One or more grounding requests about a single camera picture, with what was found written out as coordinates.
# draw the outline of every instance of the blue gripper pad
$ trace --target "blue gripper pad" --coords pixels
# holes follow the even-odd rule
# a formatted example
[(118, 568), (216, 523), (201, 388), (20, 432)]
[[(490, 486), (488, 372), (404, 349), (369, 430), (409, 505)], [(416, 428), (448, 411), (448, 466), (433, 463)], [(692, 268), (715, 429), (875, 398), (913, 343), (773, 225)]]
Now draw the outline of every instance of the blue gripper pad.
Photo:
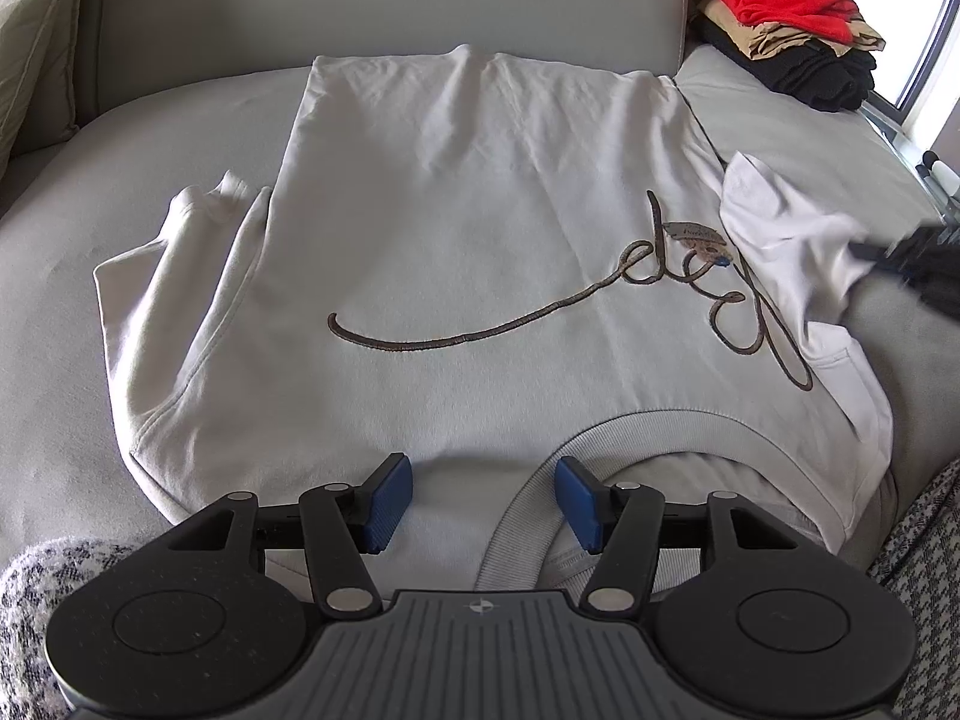
[(572, 458), (563, 457), (557, 461), (557, 469), (553, 472), (554, 495), (580, 546), (596, 555), (603, 552), (604, 543), (603, 524), (596, 514), (595, 493), (589, 481), (582, 479), (568, 460)]
[(370, 517), (363, 526), (368, 554), (376, 555), (387, 548), (413, 496), (414, 469), (410, 458), (402, 455), (371, 494)]

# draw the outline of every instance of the couch backrest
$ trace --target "couch backrest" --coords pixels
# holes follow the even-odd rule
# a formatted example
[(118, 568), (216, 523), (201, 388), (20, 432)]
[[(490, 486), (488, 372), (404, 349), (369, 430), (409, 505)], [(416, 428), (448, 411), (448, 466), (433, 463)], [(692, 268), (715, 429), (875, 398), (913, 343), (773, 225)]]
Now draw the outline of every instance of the couch backrest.
[(80, 121), (182, 84), (462, 43), (674, 74), (686, 0), (82, 0)]

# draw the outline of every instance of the brown embroidery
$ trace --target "brown embroidery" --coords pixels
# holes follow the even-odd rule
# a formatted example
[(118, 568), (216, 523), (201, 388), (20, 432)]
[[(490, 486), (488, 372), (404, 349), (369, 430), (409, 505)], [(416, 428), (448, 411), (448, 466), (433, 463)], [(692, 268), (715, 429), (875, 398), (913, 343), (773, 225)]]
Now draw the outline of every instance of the brown embroidery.
[[(356, 343), (359, 346), (366, 346), (367, 348), (371, 349), (378, 349), (380, 351), (415, 352), (426, 351), (427, 349), (443, 349), (447, 348), (448, 346), (459, 346), (461, 343), (470, 343), (471, 341), (483, 341), (485, 338), (493, 338), (494, 336), (501, 336), (504, 333), (509, 333), (511, 330), (515, 330), (525, 324), (536, 322), (537, 319), (542, 319), (549, 314), (553, 314), (559, 309), (566, 308), (586, 300), (594, 293), (597, 293), (599, 290), (606, 289), (620, 279), (623, 279), (628, 284), (646, 286), (649, 284), (656, 284), (656, 282), (661, 281), (661, 279), (663, 279), (665, 276), (673, 281), (677, 281), (682, 284), (689, 284), (690, 287), (693, 288), (696, 293), (698, 293), (698, 295), (704, 295), (705, 298), (710, 298), (713, 300), (713, 305), (710, 308), (709, 313), (710, 328), (713, 330), (713, 333), (717, 336), (717, 338), (720, 338), (720, 341), (723, 341), (724, 346), (726, 346), (728, 349), (731, 349), (731, 351), (736, 352), (737, 354), (750, 355), (760, 351), (760, 349), (763, 347), (763, 343), (766, 341), (766, 343), (768, 343), (770, 346), (770, 350), (773, 352), (776, 362), (784, 374), (786, 374), (786, 377), (795, 386), (798, 386), (798, 388), (803, 389), (804, 391), (810, 391), (810, 389), (813, 389), (813, 372), (810, 370), (810, 366), (806, 363), (806, 360), (803, 360), (803, 355), (800, 354), (800, 349), (798, 348), (797, 343), (793, 340), (790, 332), (784, 326), (784, 322), (779, 318), (774, 307), (770, 304), (767, 298), (765, 298), (760, 291), (757, 290), (754, 282), (752, 282), (750, 271), (747, 267), (747, 264), (744, 262), (742, 255), (740, 257), (742, 269), (738, 268), (736, 264), (733, 264), (733, 269), (739, 274), (740, 278), (743, 279), (744, 283), (750, 289), (752, 297), (754, 298), (754, 311), (757, 314), (757, 337), (755, 338), (755, 341), (750, 344), (750, 346), (737, 346), (726, 336), (724, 336), (717, 325), (717, 317), (719, 316), (721, 309), (727, 304), (743, 303), (747, 299), (747, 295), (738, 292), (738, 290), (731, 290), (724, 295), (714, 295), (713, 293), (709, 293), (707, 290), (702, 289), (696, 283), (697, 280), (709, 272), (714, 265), (728, 266), (731, 264), (731, 260), (733, 258), (731, 258), (730, 252), (728, 252), (726, 249), (727, 242), (718, 232), (716, 232), (716, 230), (712, 230), (702, 224), (692, 223), (691, 221), (683, 221), (682, 223), (664, 223), (661, 215), (661, 206), (659, 205), (659, 201), (656, 199), (656, 195), (652, 191), (647, 191), (647, 199), (650, 200), (650, 210), (654, 221), (653, 242), (642, 240), (633, 241), (625, 248), (625, 250), (623, 250), (619, 260), (617, 261), (616, 268), (606, 278), (594, 282), (584, 290), (580, 290), (579, 293), (576, 293), (576, 295), (570, 295), (569, 298), (557, 300), (554, 303), (550, 303), (541, 309), (531, 312), (530, 314), (525, 314), (517, 319), (512, 319), (510, 322), (504, 322), (503, 324), (496, 325), (496, 327), (491, 327), (487, 330), (480, 330), (475, 333), (463, 333), (462, 335), (449, 336), (448, 338), (434, 338), (432, 341), (381, 341), (379, 338), (361, 336), (358, 333), (354, 333), (342, 327), (339, 322), (337, 322), (337, 314), (335, 313), (330, 314), (330, 316), (326, 318), (326, 325), (330, 328), (330, 332), (332, 332), (338, 338), (342, 338), (344, 341)], [(674, 274), (674, 272), (671, 271), (666, 264), (664, 233), (668, 234), (671, 238), (682, 242), (690, 249), (685, 258), (683, 258), (683, 274)], [(630, 276), (630, 269), (632, 269), (635, 265), (640, 264), (651, 254), (656, 258), (656, 272), (650, 276), (640, 279)], [(701, 257), (701, 259), (704, 260), (704, 264), (700, 266), (699, 269), (696, 269), (696, 271), (690, 272), (690, 263), (695, 256)], [(774, 322), (776, 322), (781, 331), (784, 332), (784, 336), (786, 336), (791, 349), (793, 349), (797, 359), (800, 360), (800, 363), (803, 365), (805, 381), (798, 380), (786, 367), (784, 358), (781, 357), (779, 349), (776, 348), (776, 345), (770, 336), (770, 329), (763, 315), (764, 308), (767, 309), (767, 311), (770, 313), (770, 316), (773, 317)]]

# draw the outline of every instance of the gray couch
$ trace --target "gray couch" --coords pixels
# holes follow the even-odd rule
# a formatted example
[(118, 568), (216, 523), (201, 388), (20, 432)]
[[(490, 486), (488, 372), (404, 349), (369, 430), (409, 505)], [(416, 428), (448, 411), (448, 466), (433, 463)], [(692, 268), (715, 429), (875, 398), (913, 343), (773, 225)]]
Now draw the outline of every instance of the gray couch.
[[(91, 274), (154, 237), (184, 186), (211, 188), (227, 169), (274, 183), (315, 55), (446, 52), (471, 42), (677, 76), (722, 157), (755, 153), (877, 234), (903, 235), (930, 214), (923, 190), (865, 119), (772, 95), (708, 47), (681, 68), (685, 4), (80, 0), (82, 128), (17, 157), (0, 182), (0, 565), (45, 538), (128, 541), (166, 526), (115, 446)], [(848, 323), (898, 420), (895, 467), (845, 549), (866, 566), (898, 514), (960, 454), (956, 395), (944, 384), (953, 328), (880, 279), (860, 289)]]

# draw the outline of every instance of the folded black garment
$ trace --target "folded black garment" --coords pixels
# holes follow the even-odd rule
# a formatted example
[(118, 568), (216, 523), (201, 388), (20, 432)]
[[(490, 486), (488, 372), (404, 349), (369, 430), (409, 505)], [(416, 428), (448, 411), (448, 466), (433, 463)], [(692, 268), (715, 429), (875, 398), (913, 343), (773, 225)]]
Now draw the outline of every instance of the folded black garment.
[(818, 111), (856, 111), (874, 88), (872, 71), (877, 69), (877, 60), (870, 53), (854, 49), (837, 56), (826, 43), (810, 40), (769, 59), (750, 59), (703, 14), (694, 18), (691, 27), (767, 89), (791, 95)]

